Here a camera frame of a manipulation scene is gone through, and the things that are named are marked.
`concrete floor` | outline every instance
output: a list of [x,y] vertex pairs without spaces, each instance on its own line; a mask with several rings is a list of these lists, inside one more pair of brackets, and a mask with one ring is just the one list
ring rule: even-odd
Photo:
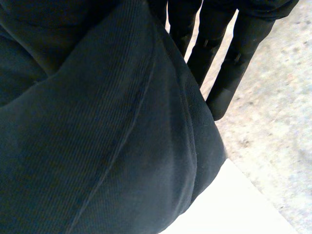
[[[202,86],[204,97],[231,42],[234,20]],[[186,60],[197,34],[195,27]],[[217,122],[229,158],[300,234],[312,233],[311,78],[312,1],[300,0],[260,44]]]

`dark fabric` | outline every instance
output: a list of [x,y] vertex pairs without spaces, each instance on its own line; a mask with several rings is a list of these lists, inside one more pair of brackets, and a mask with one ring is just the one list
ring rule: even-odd
[[51,28],[14,2],[0,1],[0,233],[163,231],[225,160],[173,41],[140,0],[90,1],[96,16],[74,7],[64,24],[47,1]]
[[167,4],[170,36],[184,57],[195,26],[196,13],[202,0],[148,0],[152,12],[163,26],[166,24]]
[[233,39],[206,100],[214,120],[225,115],[254,53],[273,25],[274,21],[238,13]]
[[201,86],[221,46],[226,28],[238,9],[234,35],[207,104],[221,119],[260,42],[275,20],[288,16],[299,0],[204,0],[199,33],[188,66]]

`gray ground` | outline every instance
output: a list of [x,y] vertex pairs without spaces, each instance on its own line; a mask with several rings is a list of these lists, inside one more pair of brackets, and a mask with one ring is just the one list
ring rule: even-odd
[[[234,20],[202,87],[204,97],[230,44]],[[195,29],[186,59],[196,36]],[[300,234],[312,233],[311,78],[312,1],[300,0],[261,43],[217,122],[229,158]]]

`white surface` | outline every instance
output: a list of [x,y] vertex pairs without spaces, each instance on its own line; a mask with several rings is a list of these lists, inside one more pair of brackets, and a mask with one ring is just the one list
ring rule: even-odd
[[229,160],[189,210],[161,234],[297,234]]

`black jacket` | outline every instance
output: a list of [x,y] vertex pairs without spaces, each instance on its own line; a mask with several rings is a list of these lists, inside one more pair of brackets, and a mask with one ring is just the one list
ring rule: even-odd
[[0,1],[0,233],[161,232],[225,160],[174,43],[141,0],[14,2]]

